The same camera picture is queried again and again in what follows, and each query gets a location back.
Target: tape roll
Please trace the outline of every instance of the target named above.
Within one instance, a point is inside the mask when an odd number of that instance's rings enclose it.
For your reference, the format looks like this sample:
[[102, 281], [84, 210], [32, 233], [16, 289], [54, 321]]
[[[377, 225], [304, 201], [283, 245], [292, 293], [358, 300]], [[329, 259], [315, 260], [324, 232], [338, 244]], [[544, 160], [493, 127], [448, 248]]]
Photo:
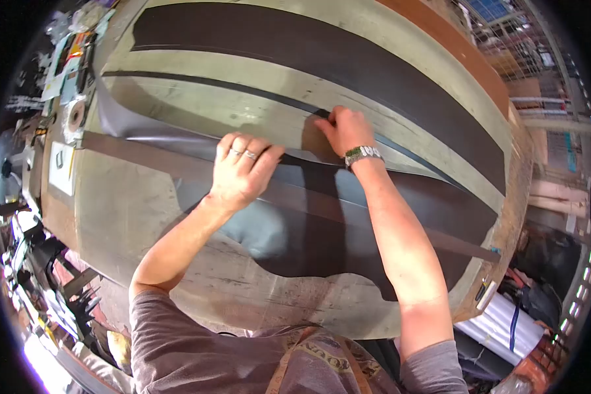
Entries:
[[76, 132], [83, 122], [83, 118], [86, 114], [86, 102], [85, 100], [74, 100], [68, 104], [68, 119], [66, 122], [66, 131]]

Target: watch strap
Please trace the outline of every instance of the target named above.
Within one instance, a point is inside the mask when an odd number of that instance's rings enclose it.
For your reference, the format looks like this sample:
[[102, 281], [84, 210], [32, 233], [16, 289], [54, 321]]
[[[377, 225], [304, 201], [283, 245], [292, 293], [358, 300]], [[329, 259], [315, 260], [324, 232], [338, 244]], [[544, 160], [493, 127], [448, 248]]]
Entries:
[[381, 156], [379, 150], [374, 146], [357, 146], [346, 152], [346, 155], [344, 156], [346, 168], [350, 169], [350, 166], [352, 166], [354, 162], [365, 158], [377, 158], [383, 160], [383, 156]]

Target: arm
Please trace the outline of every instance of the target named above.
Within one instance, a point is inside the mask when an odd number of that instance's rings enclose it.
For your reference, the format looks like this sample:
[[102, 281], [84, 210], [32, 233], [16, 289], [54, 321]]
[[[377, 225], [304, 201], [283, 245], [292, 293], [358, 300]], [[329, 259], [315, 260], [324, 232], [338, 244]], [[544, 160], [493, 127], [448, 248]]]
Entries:
[[[357, 146], [375, 146], [370, 125], [360, 112], [336, 106], [329, 120], [318, 119], [316, 125], [340, 156]], [[383, 161], [361, 159], [352, 169], [365, 191], [383, 267], [400, 305], [399, 353], [405, 361], [434, 343], [453, 339], [444, 275], [425, 230], [396, 190]]]
[[[249, 157], [247, 151], [256, 156]], [[168, 295], [210, 236], [265, 191], [283, 153], [284, 147], [270, 146], [262, 138], [224, 136], [217, 146], [210, 192], [142, 258], [129, 285], [129, 299], [144, 290]]]

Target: gray t-shirt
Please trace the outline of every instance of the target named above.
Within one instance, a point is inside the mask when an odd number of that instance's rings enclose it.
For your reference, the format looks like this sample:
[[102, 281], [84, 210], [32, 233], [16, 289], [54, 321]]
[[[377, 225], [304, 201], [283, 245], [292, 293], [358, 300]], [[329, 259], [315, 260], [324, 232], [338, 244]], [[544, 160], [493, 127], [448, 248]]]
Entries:
[[[135, 297], [130, 319], [139, 393], [264, 393], [305, 327], [258, 331], [252, 338], [219, 335], [155, 291]], [[468, 394], [452, 340], [409, 357], [401, 365], [401, 389], [363, 347], [354, 341], [348, 347], [373, 393]], [[280, 392], [358, 393], [359, 387], [337, 338], [319, 328], [292, 352]]]

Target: silver ring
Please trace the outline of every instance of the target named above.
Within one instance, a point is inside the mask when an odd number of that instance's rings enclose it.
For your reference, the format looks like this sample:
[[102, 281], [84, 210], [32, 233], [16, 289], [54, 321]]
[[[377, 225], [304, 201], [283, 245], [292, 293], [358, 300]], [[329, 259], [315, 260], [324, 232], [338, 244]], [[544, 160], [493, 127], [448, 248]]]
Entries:
[[250, 151], [245, 151], [245, 156], [249, 157], [252, 160], [256, 160], [256, 153], [252, 153]]

